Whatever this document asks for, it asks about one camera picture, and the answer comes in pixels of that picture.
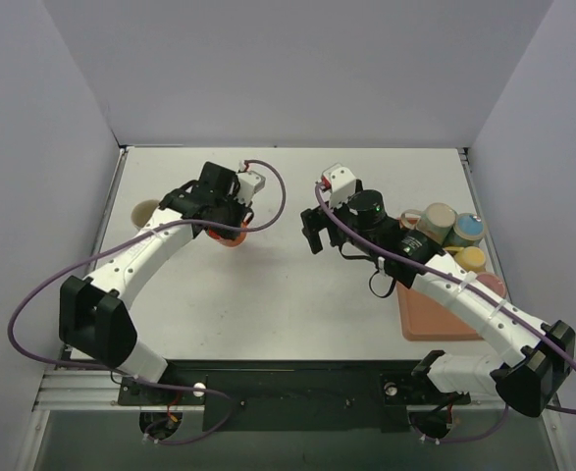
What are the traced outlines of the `orange mug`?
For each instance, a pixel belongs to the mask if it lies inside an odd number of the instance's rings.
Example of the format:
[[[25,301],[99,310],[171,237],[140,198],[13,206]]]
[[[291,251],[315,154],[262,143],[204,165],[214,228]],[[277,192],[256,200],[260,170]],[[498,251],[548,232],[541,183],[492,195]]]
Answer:
[[[238,231],[233,229],[225,229],[218,227],[211,227],[205,230],[205,233],[212,239],[216,240],[225,247],[234,248],[241,245],[246,239],[246,223],[241,223]]]

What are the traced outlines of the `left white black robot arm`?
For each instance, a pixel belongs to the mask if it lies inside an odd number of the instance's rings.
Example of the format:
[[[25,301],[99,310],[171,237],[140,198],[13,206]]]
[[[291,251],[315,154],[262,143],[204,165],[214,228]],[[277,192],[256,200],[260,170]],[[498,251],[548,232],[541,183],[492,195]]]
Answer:
[[[207,162],[198,179],[167,193],[139,230],[142,240],[118,252],[85,278],[60,289],[61,340],[99,363],[141,379],[140,391],[162,404],[175,392],[168,362],[138,336],[131,305],[157,271],[215,223],[214,238],[234,240],[264,177]]]

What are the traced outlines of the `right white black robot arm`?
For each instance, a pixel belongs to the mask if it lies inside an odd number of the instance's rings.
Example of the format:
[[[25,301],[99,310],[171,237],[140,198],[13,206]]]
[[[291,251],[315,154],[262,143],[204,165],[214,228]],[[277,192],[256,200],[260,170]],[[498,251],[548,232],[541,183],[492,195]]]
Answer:
[[[575,332],[569,325],[549,324],[491,291],[441,245],[389,216],[377,190],[358,188],[336,207],[320,201],[300,219],[312,253],[323,249],[321,232],[332,247],[352,245],[386,277],[439,304],[492,348],[483,356],[431,351],[412,372],[418,398],[492,395],[528,417],[549,408],[572,371]]]

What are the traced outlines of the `white patterned mug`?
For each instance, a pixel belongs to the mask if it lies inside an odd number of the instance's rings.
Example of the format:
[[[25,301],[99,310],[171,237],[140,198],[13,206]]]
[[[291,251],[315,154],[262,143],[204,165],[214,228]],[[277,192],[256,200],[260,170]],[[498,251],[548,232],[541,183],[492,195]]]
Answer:
[[[153,212],[159,207],[159,201],[148,199],[137,203],[131,210],[131,223],[137,229],[143,228],[150,220]]]

